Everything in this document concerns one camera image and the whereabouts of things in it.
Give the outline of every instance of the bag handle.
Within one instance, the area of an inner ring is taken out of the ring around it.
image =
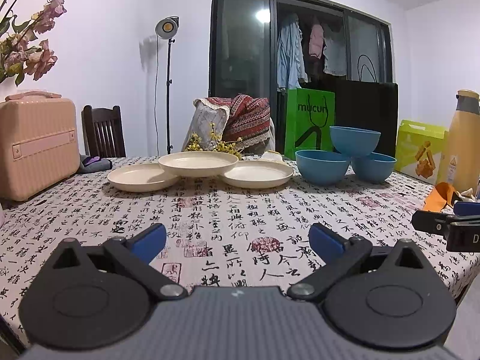
[[[43,96],[46,99],[59,99],[62,97],[62,95],[58,93],[53,93],[53,92],[46,92],[46,91],[27,91],[27,92],[21,92],[21,93],[16,93],[16,94],[11,94],[7,97],[5,97],[5,101],[8,100],[20,100],[26,96]]]

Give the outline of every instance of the orange cloth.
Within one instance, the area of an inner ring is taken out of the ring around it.
[[[424,211],[441,212],[448,204],[453,207],[456,200],[461,200],[455,188],[448,183],[438,183],[425,198]]]

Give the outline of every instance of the tripod pole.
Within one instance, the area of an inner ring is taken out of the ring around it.
[[[167,154],[171,153],[173,148],[170,145],[170,84],[172,80],[170,79],[170,49],[172,43],[175,43],[175,39],[169,39],[169,56],[166,62],[166,152]]]

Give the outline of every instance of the thermos lid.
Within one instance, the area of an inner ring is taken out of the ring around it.
[[[479,100],[480,99],[480,95],[474,91],[469,91],[467,89],[462,89],[460,91],[458,91],[458,95],[459,96],[465,96],[465,97],[473,97],[474,99],[477,99]]]

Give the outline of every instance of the silver screw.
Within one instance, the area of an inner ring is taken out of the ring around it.
[[[295,295],[308,296],[315,292],[314,286],[308,283],[296,283],[291,287]]]
[[[160,294],[168,297],[177,297],[183,294],[183,287],[178,284],[166,284],[160,288]]]

